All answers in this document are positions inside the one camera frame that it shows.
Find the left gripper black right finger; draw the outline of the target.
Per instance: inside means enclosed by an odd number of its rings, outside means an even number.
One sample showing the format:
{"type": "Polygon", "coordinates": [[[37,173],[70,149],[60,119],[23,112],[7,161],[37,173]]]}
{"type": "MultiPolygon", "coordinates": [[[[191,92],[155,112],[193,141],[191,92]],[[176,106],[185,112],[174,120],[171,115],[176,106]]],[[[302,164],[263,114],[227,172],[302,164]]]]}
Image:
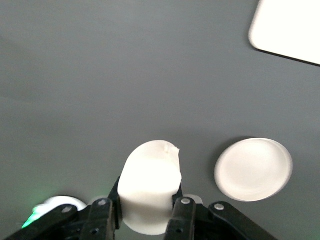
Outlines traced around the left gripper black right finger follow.
{"type": "Polygon", "coordinates": [[[182,187],[172,196],[173,211],[163,240],[194,240],[196,202],[183,195],[182,187]]]}

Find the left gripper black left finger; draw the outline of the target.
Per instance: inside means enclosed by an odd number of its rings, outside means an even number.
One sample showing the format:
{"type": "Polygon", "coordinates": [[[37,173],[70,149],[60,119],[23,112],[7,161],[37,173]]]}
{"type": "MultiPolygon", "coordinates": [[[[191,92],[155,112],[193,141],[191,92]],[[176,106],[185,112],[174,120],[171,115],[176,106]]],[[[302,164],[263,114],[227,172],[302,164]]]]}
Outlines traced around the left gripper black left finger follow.
{"type": "Polygon", "coordinates": [[[107,197],[95,200],[89,208],[88,219],[80,233],[80,240],[116,240],[123,215],[116,180],[107,197]]]}

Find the white steamed bun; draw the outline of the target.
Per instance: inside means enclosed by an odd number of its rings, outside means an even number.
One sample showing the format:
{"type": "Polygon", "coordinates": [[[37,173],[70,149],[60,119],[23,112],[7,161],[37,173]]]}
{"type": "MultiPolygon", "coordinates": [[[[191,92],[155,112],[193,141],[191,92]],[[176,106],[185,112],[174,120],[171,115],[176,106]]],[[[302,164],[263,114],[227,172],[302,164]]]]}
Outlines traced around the white steamed bun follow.
{"type": "Polygon", "coordinates": [[[165,140],[137,147],[127,158],[118,182],[122,220],[134,232],[158,236],[166,232],[172,197],[182,181],[180,150],[165,140]]]}

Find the round beige plate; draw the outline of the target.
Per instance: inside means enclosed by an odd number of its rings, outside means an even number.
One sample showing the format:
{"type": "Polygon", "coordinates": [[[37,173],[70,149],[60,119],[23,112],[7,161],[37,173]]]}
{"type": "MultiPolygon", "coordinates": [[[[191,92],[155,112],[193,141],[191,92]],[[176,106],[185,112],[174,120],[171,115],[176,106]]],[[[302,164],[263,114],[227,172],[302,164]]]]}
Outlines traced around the round beige plate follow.
{"type": "Polygon", "coordinates": [[[282,144],[268,138],[248,138],[232,144],[220,155],[214,179],[229,198],[256,202],[279,193],[292,172],[292,156],[282,144]]]}

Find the beige rabbit print tray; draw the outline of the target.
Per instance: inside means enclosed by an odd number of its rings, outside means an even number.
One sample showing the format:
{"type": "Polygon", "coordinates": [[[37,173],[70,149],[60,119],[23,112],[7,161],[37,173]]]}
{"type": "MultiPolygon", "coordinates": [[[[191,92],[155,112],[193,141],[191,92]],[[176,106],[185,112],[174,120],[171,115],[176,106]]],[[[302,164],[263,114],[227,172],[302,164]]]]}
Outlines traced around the beige rabbit print tray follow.
{"type": "Polygon", "coordinates": [[[259,0],[248,39],[257,50],[320,66],[320,0],[259,0]]]}

